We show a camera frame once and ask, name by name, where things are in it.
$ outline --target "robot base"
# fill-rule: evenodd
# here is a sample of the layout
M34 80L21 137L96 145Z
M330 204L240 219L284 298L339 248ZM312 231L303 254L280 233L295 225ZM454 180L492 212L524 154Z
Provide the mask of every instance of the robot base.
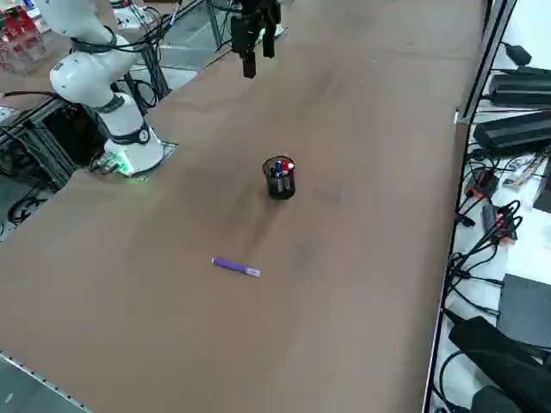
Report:
M105 143L105 151L116 156L119 164L117 170L124 176L151 170L163 161L163 144L151 127L149 133L150 139L145 145L118 145L110 139Z

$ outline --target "red marker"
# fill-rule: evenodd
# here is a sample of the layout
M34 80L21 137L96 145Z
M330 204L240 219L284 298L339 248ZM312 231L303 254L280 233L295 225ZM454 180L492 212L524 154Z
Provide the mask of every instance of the red marker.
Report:
M289 178L289 161L283 160L282 161L282 170L283 170L283 187L286 191L291 190L291 180Z
M289 161L283 159L282 160L282 171L283 175L289 175Z

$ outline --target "tabletop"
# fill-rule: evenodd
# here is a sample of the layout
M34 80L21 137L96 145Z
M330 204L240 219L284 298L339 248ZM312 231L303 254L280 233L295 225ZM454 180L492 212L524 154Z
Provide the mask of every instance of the tabletop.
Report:
M94 411L421 406L480 5L291 7L256 79L231 56L148 115L179 144L148 182L79 171L0 249L2 349Z

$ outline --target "power adapter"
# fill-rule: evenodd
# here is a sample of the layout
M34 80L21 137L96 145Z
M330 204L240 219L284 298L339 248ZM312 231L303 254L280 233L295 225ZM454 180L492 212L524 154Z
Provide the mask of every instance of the power adapter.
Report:
M509 43L505 43L504 41L502 41L502 43L505 46L505 53L507 53L507 56L515 63L515 65L525 66L532 60L532 56L530 53L526 52L524 47L519 45L513 46Z
M498 189L498 178L494 175L493 170L485 167L478 168L473 171L470 179L465 187L465 195L474 197L479 200L493 197Z
M496 228L491 238L496 243L514 243L517 240L514 217L508 207L499 207L492 204L482 207L482 226L485 232Z

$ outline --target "blue marker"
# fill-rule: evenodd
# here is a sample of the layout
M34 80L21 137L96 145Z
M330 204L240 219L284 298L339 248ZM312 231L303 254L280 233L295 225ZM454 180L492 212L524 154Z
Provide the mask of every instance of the blue marker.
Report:
M275 163L275 178L277 180L277 192L283 192L283 164L282 161L277 161Z

